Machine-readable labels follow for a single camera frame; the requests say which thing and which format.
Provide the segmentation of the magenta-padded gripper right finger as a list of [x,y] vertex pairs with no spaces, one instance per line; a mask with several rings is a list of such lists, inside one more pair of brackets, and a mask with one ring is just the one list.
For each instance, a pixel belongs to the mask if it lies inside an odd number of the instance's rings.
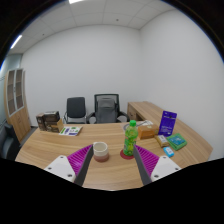
[[138,145],[134,146],[133,155],[143,185],[148,185],[180,170],[180,167],[169,157],[165,155],[159,157]]

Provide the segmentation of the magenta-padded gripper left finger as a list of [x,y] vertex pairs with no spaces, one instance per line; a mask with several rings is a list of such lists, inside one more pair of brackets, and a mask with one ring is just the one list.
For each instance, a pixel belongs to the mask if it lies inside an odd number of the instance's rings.
[[79,149],[69,156],[58,156],[45,168],[45,171],[75,183],[78,186],[82,186],[92,156],[93,146],[89,145]]

